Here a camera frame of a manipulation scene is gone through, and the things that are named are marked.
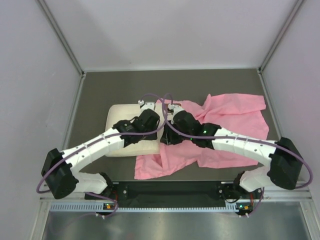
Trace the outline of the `cream white pillow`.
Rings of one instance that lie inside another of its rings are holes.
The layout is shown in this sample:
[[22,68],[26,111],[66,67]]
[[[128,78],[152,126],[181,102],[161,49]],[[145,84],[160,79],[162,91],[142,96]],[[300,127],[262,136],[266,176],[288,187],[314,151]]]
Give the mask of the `cream white pillow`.
[[[138,119],[142,113],[139,104],[115,104],[110,107],[107,115],[105,129],[112,127],[122,132],[132,132],[134,130],[135,119]],[[154,155],[160,153],[160,134],[163,131],[153,135],[146,136],[146,139],[128,146],[113,150],[106,154],[107,157],[134,157],[140,155]]]

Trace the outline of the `pink pillowcase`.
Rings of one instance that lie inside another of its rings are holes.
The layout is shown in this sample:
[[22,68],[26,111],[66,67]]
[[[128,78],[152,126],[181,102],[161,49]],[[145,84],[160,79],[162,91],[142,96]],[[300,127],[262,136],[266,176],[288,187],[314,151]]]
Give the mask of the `pink pillowcase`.
[[[191,114],[191,129],[179,131],[191,136],[212,137],[223,128],[237,134],[266,140],[269,127],[262,115],[262,95],[230,93],[208,95],[203,105],[190,100],[176,101]],[[149,180],[169,176],[197,163],[200,168],[224,169],[256,166],[249,157],[214,150],[206,139],[185,139],[165,125],[159,136],[159,152],[136,157],[134,178]]]

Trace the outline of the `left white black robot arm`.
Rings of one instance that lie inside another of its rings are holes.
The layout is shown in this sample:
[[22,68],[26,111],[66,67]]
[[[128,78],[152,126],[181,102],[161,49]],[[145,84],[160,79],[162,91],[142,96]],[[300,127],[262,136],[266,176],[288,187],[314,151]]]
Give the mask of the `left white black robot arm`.
[[114,191],[105,173],[84,173],[81,170],[113,151],[142,140],[157,138],[160,116],[152,109],[142,110],[131,120],[120,120],[104,133],[73,148],[47,153],[41,170],[43,182],[53,197],[63,199],[72,193],[90,192],[109,198]]

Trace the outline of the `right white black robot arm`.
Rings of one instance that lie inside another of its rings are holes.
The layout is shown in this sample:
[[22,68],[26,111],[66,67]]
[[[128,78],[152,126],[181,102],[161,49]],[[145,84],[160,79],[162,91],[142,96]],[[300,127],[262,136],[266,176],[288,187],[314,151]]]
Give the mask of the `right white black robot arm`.
[[302,156],[288,138],[260,140],[237,134],[220,125],[200,123],[191,113],[180,111],[164,126],[160,142],[169,146],[190,141],[200,148],[225,151],[255,160],[262,166],[239,173],[233,192],[245,198],[266,186],[294,190],[302,169]]

